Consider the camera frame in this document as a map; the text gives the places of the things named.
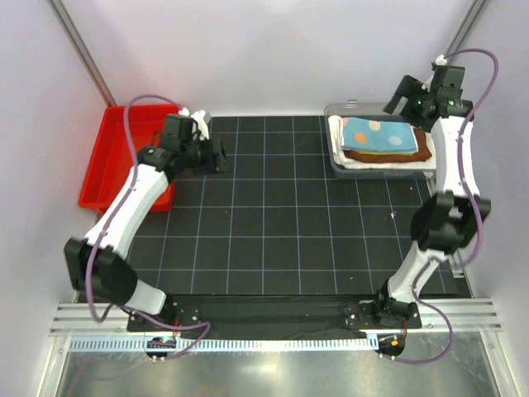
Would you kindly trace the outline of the left aluminium frame post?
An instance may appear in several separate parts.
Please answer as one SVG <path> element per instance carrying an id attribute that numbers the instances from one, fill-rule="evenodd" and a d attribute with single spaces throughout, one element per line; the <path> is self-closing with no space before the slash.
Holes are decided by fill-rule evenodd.
<path id="1" fill-rule="evenodd" d="M 61 0 L 47 0 L 46 2 L 50 6 L 51 11 L 54 13 L 55 18 L 63 29 L 70 44 L 74 48 L 74 51 L 83 64 L 83 67 L 88 73 L 89 78 L 92 80 L 98 93 L 102 97 L 102 100 L 108 107 L 116 106 L 117 102 L 113 97 L 105 79 L 103 78 L 100 69 L 96 65 L 94 58 L 86 46 L 83 37 L 81 36 L 79 29 L 76 27 L 74 19 L 71 17 L 64 2 Z"/>

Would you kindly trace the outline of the black grid mat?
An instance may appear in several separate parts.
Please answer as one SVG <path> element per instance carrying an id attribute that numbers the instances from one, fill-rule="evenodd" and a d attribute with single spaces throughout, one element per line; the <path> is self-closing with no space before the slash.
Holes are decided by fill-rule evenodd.
<path id="1" fill-rule="evenodd" d="M 218 117 L 230 168 L 183 173 L 127 261 L 175 294 L 372 294 L 401 265 L 423 179 L 337 179 L 322 117 Z"/>

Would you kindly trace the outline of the red plastic bin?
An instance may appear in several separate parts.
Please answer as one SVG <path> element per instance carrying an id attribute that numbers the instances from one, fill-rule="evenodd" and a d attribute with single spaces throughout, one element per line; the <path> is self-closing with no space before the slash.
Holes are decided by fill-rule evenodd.
<path id="1" fill-rule="evenodd" d="M 135 148 L 139 150 L 151 142 L 157 142 L 165 116 L 178 111 L 170 104 L 132 106 L 129 122 Z M 79 195 L 79 206 L 97 214 L 108 210 L 132 167 L 123 112 L 123 107 L 109 107 L 103 114 Z"/>

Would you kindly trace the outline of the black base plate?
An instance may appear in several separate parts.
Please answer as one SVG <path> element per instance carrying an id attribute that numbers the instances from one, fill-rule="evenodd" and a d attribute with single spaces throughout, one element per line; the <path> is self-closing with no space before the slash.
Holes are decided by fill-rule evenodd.
<path id="1" fill-rule="evenodd" d="M 226 340 L 348 339 L 422 327 L 415 304 L 367 294 L 171 294 L 155 319 L 180 327 L 209 322 L 207 338 Z"/>

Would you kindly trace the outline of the colourful patterned towel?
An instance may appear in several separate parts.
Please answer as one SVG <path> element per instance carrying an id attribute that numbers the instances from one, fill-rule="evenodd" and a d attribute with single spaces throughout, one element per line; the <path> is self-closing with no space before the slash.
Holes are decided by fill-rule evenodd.
<path id="1" fill-rule="evenodd" d="M 347 117 L 342 119 L 339 137 L 344 151 L 418 150 L 412 127 L 403 122 Z"/>

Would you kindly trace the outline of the aluminium rail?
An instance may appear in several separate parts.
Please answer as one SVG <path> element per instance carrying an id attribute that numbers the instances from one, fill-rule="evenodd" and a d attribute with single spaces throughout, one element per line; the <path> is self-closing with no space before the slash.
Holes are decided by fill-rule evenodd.
<path id="1" fill-rule="evenodd" d="M 491 299 L 428 299 L 426 302 L 448 317 L 454 332 L 503 330 Z M 408 326 L 410 334 L 448 331 L 446 321 L 428 307 L 419 307 L 419 317 L 422 326 Z M 126 332 L 127 325 L 128 316 L 120 309 L 112 309 L 103 323 L 97 323 L 86 304 L 60 304 L 50 326 L 50 335 L 118 335 Z"/>

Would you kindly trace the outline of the brown towel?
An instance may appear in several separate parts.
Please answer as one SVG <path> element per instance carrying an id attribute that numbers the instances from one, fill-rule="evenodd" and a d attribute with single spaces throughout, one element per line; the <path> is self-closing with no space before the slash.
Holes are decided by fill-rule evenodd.
<path id="1" fill-rule="evenodd" d="M 383 163 L 397 163 L 407 164 L 412 162 L 422 162 L 432 158 L 432 153 L 427 146 L 426 133 L 421 130 L 414 128 L 414 136 L 417 140 L 419 152 L 415 155 L 360 155 L 357 153 L 350 153 L 349 151 L 343 151 L 344 156 L 350 160 L 357 160 L 367 164 L 383 164 Z"/>

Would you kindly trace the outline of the white towel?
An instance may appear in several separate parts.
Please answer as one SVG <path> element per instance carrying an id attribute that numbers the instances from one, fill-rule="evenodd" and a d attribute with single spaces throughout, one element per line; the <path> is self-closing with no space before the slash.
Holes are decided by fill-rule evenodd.
<path id="1" fill-rule="evenodd" d="M 436 169 L 433 140 L 405 122 L 333 115 L 327 126 L 332 157 L 347 170 Z"/>

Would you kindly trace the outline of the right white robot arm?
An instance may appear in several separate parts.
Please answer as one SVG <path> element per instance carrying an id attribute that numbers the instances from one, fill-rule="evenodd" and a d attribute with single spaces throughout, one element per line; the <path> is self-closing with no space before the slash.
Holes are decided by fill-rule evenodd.
<path id="1" fill-rule="evenodd" d="M 474 179 L 470 138 L 474 105 L 462 98 L 465 68 L 437 65 L 429 83 L 402 78 L 384 112 L 431 135 L 436 150 L 437 191 L 412 218 L 412 245 L 403 263 L 370 305 L 374 321 L 395 328 L 417 312 L 419 294 L 439 265 L 477 241 L 491 211 Z"/>

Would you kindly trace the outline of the right aluminium frame post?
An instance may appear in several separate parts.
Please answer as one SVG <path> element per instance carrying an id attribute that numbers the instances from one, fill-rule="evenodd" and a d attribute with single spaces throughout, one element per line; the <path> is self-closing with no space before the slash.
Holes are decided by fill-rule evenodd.
<path id="1" fill-rule="evenodd" d="M 455 58 L 459 55 L 469 55 L 469 54 L 477 54 L 477 55 L 485 55 L 485 57 L 489 58 L 493 61 L 493 73 L 497 73 L 497 66 L 498 62 L 494 55 L 492 55 L 488 50 L 482 50 L 482 49 L 466 49 L 464 48 L 464 44 L 469 39 L 469 35 L 472 32 L 473 28 L 477 24 L 479 18 L 482 16 L 485 8 L 488 6 L 487 1 L 473 1 L 471 3 L 470 9 L 466 12 L 463 21 L 460 23 L 459 27 L 456 29 L 456 33 L 454 34 L 454 37 L 452 38 L 450 44 L 448 45 L 447 52 L 443 53 L 447 60 L 448 65 L 451 66 L 457 66 L 454 64 Z M 439 118 L 435 123 L 441 123 L 441 122 L 448 122 L 448 121 L 455 121 L 458 123 L 463 122 L 469 122 L 474 118 L 475 111 L 477 110 L 478 105 L 473 103 L 474 108 L 470 111 L 469 115 L 467 117 L 448 117 L 448 118 Z"/>

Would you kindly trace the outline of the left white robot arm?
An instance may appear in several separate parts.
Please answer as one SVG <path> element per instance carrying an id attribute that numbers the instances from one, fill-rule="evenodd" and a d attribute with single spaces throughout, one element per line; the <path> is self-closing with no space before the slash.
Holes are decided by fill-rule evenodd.
<path id="1" fill-rule="evenodd" d="M 209 121 L 204 110 L 167 115 L 158 143 L 139 150 L 109 209 L 83 238 L 70 238 L 64 246 L 74 290 L 145 313 L 157 331 L 172 327 L 175 311 L 168 295 L 141 280 L 126 257 L 145 216 L 178 175 L 185 170 L 226 171 L 226 152 L 209 131 Z"/>

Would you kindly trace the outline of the aluminium frame post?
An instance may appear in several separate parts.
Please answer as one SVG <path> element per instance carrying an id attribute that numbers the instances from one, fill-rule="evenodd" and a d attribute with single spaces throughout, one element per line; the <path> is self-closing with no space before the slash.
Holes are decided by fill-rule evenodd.
<path id="1" fill-rule="evenodd" d="M 493 73 L 497 73 L 497 66 L 498 62 L 494 55 L 492 55 L 488 50 L 482 50 L 482 49 L 466 49 L 464 48 L 464 44 L 469 39 L 469 35 L 472 32 L 473 28 L 477 24 L 479 18 L 482 16 L 485 8 L 488 6 L 487 1 L 473 1 L 471 3 L 470 9 L 466 12 L 463 21 L 460 23 L 459 27 L 456 29 L 456 33 L 454 34 L 454 37 L 452 38 L 450 44 L 448 45 L 447 52 L 443 53 L 447 60 L 448 65 L 451 66 L 457 66 L 454 64 L 455 58 L 459 55 L 469 55 L 469 54 L 477 54 L 477 55 L 485 55 L 485 57 L 489 58 L 493 61 Z M 469 122 L 474 118 L 475 111 L 477 110 L 478 105 L 473 103 L 474 108 L 470 111 L 469 115 L 467 117 L 448 117 L 448 118 L 439 118 L 435 123 L 441 123 L 441 122 L 448 122 L 448 121 L 455 121 L 458 123 L 463 122 Z"/>
<path id="2" fill-rule="evenodd" d="M 83 64 L 83 67 L 88 73 L 89 78 L 92 80 L 98 93 L 102 97 L 102 100 L 108 107 L 116 106 L 117 102 L 113 97 L 105 79 L 103 78 L 100 69 L 96 65 L 94 58 L 86 46 L 83 37 L 81 36 L 79 29 L 76 27 L 74 19 L 71 17 L 64 2 L 61 0 L 47 0 L 46 2 L 50 6 L 51 11 L 54 13 L 55 18 L 63 29 L 70 44 L 74 48 L 74 51 Z"/>

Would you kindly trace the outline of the yellow green patterned towel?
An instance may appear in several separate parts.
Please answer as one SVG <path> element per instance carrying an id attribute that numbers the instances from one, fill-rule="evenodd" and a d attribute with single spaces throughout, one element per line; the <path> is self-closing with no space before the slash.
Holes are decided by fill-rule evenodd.
<path id="1" fill-rule="evenodd" d="M 414 150 L 414 151 L 354 151 L 354 150 L 350 150 L 349 152 L 350 153 L 354 152 L 360 155 L 382 156 L 382 155 L 415 155 L 416 153 L 419 152 L 419 150 Z"/>

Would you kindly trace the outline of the clear plastic container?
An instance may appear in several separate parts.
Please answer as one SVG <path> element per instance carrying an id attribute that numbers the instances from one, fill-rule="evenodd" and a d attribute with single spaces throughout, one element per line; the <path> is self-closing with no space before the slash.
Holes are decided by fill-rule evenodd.
<path id="1" fill-rule="evenodd" d="M 411 163 L 370 164 L 348 159 L 336 145 L 329 118 L 359 117 L 374 121 L 401 122 L 399 112 L 403 105 L 397 106 L 394 114 L 383 111 L 384 103 L 359 103 L 355 100 L 347 103 L 331 103 L 324 109 L 322 130 L 325 132 L 326 149 L 329 153 L 331 169 L 338 179 L 433 179 L 436 177 L 436 148 L 430 133 L 426 133 L 428 150 L 432 157 L 425 161 Z"/>

